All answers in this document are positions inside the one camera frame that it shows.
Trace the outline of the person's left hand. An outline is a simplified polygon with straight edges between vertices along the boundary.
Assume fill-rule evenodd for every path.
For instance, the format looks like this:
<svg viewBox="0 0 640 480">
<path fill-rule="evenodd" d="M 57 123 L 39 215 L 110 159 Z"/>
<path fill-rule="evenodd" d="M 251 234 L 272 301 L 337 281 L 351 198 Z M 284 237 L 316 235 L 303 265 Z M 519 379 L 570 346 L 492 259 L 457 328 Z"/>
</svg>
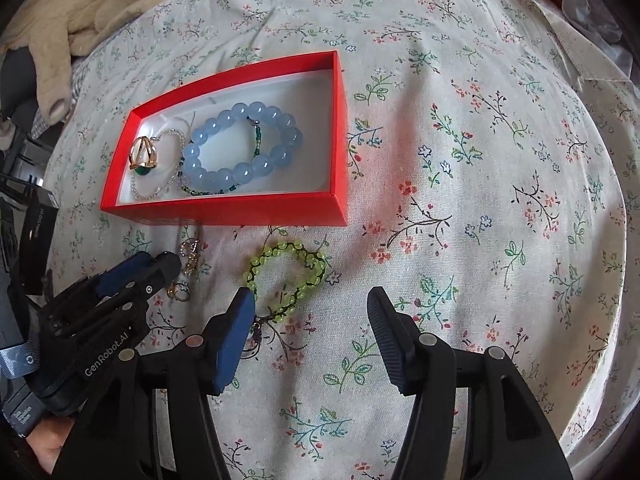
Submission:
<svg viewBox="0 0 640 480">
<path fill-rule="evenodd" d="M 26 438 L 39 465 L 47 474 L 52 474 L 61 448 L 73 426 L 73 419 L 68 417 L 43 418 Z"/>
</svg>

